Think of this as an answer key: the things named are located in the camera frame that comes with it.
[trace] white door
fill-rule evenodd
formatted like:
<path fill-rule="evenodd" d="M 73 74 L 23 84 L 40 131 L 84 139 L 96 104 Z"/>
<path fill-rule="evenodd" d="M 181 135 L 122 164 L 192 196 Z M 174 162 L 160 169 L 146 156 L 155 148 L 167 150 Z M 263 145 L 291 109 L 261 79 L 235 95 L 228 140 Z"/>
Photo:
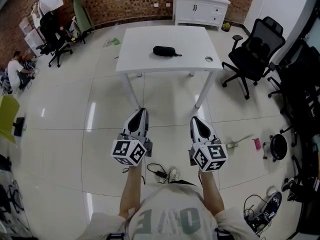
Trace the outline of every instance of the white door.
<path fill-rule="evenodd" d="M 211 4 L 203 3 L 203 2 L 196 2 L 193 21 L 194 22 L 209 22 L 210 9 L 211 9 Z"/>
<path fill-rule="evenodd" d="M 176 18 L 178 21 L 192 22 L 194 20 L 196 5 L 192 0 L 177 0 Z"/>

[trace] paper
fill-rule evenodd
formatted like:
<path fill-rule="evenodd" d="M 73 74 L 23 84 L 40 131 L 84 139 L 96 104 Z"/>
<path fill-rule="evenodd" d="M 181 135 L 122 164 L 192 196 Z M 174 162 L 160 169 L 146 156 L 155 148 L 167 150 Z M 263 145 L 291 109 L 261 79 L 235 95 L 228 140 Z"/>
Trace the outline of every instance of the paper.
<path fill-rule="evenodd" d="M 39 0 L 43 14 L 53 11 L 64 5 L 63 0 Z"/>

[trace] white table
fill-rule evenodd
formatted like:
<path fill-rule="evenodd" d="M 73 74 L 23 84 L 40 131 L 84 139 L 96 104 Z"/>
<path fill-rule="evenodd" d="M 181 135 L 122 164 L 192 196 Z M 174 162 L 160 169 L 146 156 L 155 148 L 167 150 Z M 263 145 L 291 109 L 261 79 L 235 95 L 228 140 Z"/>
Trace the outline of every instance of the white table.
<path fill-rule="evenodd" d="M 177 57 L 162 57 L 153 53 L 155 46 L 175 48 Z M 200 108 L 216 73 L 223 67 L 216 49 L 204 27 L 199 26 L 143 26 L 128 28 L 125 31 L 115 71 L 119 73 L 124 90 L 134 109 L 140 109 L 128 74 L 164 71 L 189 71 L 193 76 L 196 71 L 209 71 L 196 108 Z"/>

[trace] white cabinet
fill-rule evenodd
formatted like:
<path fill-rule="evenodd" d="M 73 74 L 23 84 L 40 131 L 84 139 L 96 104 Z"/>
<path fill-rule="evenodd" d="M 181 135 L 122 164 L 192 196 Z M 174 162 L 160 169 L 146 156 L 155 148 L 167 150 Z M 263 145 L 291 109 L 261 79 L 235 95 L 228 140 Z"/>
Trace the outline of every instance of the white cabinet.
<path fill-rule="evenodd" d="M 173 21 L 217 26 L 224 22 L 228 0 L 173 0 Z"/>

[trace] table leg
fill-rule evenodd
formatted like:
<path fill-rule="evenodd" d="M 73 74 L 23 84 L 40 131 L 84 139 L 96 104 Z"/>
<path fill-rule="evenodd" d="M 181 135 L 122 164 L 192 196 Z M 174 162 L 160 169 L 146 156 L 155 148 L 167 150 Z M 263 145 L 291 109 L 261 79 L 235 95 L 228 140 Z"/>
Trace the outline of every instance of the table leg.
<path fill-rule="evenodd" d="M 140 105 L 138 103 L 137 97 L 135 95 L 134 89 L 132 88 L 130 79 L 128 77 L 128 74 L 120 74 L 120 78 L 123 84 L 123 88 L 125 91 L 125 94 L 127 95 L 129 102 L 133 106 L 135 110 L 140 109 Z"/>
<path fill-rule="evenodd" d="M 207 94 L 212 86 L 212 84 L 214 83 L 216 76 L 217 76 L 218 72 L 217 71 L 211 71 L 204 83 L 204 86 L 202 88 L 202 91 L 200 93 L 200 96 L 198 98 L 198 100 L 195 103 L 195 107 L 198 109 L 201 107 L 202 103 L 204 102 L 205 98 L 207 97 Z"/>

